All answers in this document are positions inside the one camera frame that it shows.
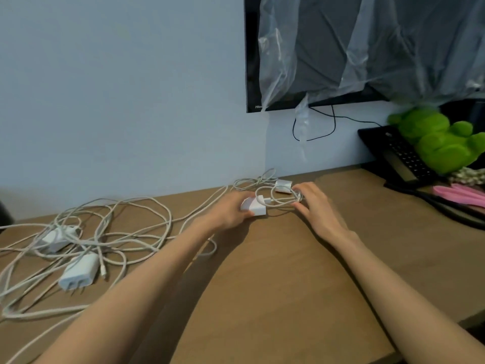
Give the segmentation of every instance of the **white wall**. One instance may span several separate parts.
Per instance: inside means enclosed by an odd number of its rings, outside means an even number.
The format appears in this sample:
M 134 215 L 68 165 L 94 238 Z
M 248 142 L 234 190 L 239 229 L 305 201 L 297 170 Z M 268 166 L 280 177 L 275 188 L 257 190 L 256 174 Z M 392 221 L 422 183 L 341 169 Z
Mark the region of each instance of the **white wall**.
M 0 0 L 0 201 L 15 218 L 369 158 L 365 125 L 339 119 L 302 162 L 293 119 L 246 114 L 243 0 Z

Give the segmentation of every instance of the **green plush toy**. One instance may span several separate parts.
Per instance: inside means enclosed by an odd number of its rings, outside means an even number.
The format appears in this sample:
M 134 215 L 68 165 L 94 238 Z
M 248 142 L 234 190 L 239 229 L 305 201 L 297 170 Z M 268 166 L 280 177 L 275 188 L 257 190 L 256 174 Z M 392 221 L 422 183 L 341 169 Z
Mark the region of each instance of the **green plush toy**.
M 388 118 L 416 153 L 441 175 L 457 171 L 475 162 L 485 152 L 485 132 L 474 134 L 467 121 L 450 126 L 448 117 L 437 109 L 420 107 Z

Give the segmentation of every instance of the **pink fabric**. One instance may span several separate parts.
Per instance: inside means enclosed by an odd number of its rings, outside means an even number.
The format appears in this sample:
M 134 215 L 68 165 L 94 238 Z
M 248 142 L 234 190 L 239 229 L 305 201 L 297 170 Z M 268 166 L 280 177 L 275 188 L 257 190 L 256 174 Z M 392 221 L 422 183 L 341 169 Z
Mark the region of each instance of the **pink fabric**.
M 468 186 L 433 186 L 433 193 L 452 202 L 485 208 L 485 193 Z

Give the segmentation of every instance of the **hand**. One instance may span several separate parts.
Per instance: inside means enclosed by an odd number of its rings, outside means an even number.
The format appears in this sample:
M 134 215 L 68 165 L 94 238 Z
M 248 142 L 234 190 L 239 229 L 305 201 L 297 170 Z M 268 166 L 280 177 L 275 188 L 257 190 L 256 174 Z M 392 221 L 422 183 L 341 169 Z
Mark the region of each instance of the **hand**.
M 341 240 L 358 240 L 355 232 L 350 231 L 342 216 L 333 209 L 328 197 L 315 185 L 315 183 L 301 183 L 293 187 L 300 190 L 306 199 L 308 208 L 299 202 L 293 203 L 309 222 L 317 235 L 330 244 Z
M 218 230 L 238 226 L 245 219 L 254 216 L 252 211 L 240 210 L 243 201 L 254 196 L 254 192 L 229 192 L 214 204 L 205 217 L 214 222 Z

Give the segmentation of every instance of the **wooden desk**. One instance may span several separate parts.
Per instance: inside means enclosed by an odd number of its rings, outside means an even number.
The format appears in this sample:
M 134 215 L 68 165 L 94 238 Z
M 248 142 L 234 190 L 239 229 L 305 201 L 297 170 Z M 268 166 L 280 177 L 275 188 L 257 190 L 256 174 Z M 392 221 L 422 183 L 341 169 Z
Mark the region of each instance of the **wooden desk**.
M 419 199 L 383 188 L 380 178 L 362 169 L 289 178 L 314 180 L 363 242 L 452 319 L 464 326 L 483 320 L 482 231 L 445 218 Z M 210 194 L 203 190 L 159 199 L 177 217 Z M 113 229 L 134 231 L 154 221 L 144 212 L 126 209 Z M 0 245 L 28 232 L 8 230 L 0 236 Z M 268 217 L 220 235 L 219 240 L 217 254 L 199 258 L 186 271 L 132 363 L 397 360 L 351 276 L 296 214 L 271 210 Z M 0 267 L 11 257 L 0 256 Z M 19 266 L 18 273 L 25 276 L 36 268 L 39 261 L 32 258 Z M 82 295 L 54 293 L 36 309 L 89 303 L 106 287 L 98 280 Z M 0 323 L 0 362 L 58 320 Z M 35 358 L 59 332 L 38 342 L 18 362 Z

